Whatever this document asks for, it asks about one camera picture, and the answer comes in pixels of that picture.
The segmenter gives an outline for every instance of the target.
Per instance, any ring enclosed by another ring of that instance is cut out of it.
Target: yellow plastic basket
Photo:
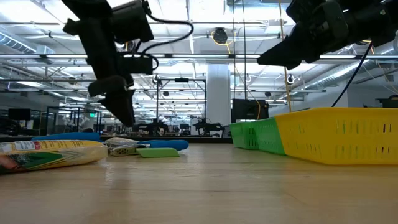
[[[398,164],[398,109],[318,108],[275,116],[287,155],[326,164]]]

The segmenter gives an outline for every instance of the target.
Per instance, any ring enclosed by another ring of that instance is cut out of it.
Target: black wire
[[[135,50],[134,50],[134,53],[138,52],[139,47],[141,46],[141,44],[142,44],[142,42],[141,42],[141,40],[140,40],[140,41],[137,43],[137,45],[136,45],[136,48],[135,48]]]
[[[235,36],[235,0],[232,1],[232,25],[233,25],[233,32],[234,32],[234,100],[235,100],[235,93],[236,93],[236,51],[235,51],[235,38],[237,38],[237,36],[239,34],[237,34]],[[234,118],[234,103],[232,103],[232,114],[231,114],[231,122],[232,122],[232,118]]]
[[[148,10],[146,10],[145,13],[146,13],[151,19],[153,19],[153,20],[155,20],[155,21],[157,21],[157,22],[163,22],[163,23],[165,23],[165,24],[184,24],[184,25],[190,26],[190,27],[191,27],[191,30],[190,30],[189,33],[187,33],[187,34],[185,34],[184,36],[179,37],[179,38],[177,38],[177,39],[170,40],[170,41],[166,41],[166,42],[161,42],[161,43],[157,43],[157,44],[152,44],[151,46],[148,46],[147,48],[145,48],[145,49],[142,51],[142,53],[144,53],[144,54],[145,54],[148,50],[150,50],[150,49],[152,49],[152,48],[154,48],[154,47],[158,47],[158,46],[166,45],[166,44],[176,43],[176,42],[178,42],[178,41],[180,41],[180,40],[183,40],[183,39],[189,37],[189,36],[193,33],[194,28],[193,28],[192,23],[190,23],[190,22],[187,22],[187,21],[171,21],[171,20],[167,20],[167,19],[159,19],[159,18],[156,18],[156,17],[152,16],[152,15],[150,14],[150,12],[148,12]]]
[[[340,98],[344,95],[344,93],[348,89],[349,85],[354,80],[354,77],[356,76],[356,74],[358,74],[359,69],[362,67],[362,64],[364,63],[364,61],[366,59],[366,56],[368,56],[369,51],[372,49],[372,46],[373,46],[373,43],[371,42],[369,44],[369,47],[366,50],[365,54],[362,56],[361,62],[359,63],[358,67],[356,67],[356,70],[355,70],[353,76],[350,78],[350,80],[348,81],[347,85],[344,87],[344,90],[340,93],[340,96],[338,96],[337,100],[334,102],[334,104],[331,107],[335,107],[336,104],[338,103],[338,101],[340,100]]]

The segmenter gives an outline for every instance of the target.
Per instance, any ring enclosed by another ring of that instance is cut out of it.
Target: green basket
[[[240,122],[231,124],[232,140],[235,147],[242,149],[259,149],[253,122]]]
[[[279,135],[278,125],[274,118],[256,121],[253,126],[260,150],[286,155]]]

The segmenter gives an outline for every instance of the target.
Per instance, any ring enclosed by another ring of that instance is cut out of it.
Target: ceiling fixture
[[[290,74],[287,77],[286,81],[287,81],[287,84],[289,84],[289,85],[293,84],[294,83],[294,76],[292,74]]]
[[[217,44],[226,44],[228,35],[226,34],[225,29],[222,27],[217,27],[214,31],[213,39]]]

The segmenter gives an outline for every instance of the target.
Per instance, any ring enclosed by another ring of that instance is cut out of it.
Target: computer monitor
[[[180,124],[180,129],[189,129],[190,125],[189,124]]]
[[[269,105],[265,100],[258,100],[257,102],[256,100],[233,99],[232,123],[235,123],[237,120],[267,119],[269,117],[268,107]]]

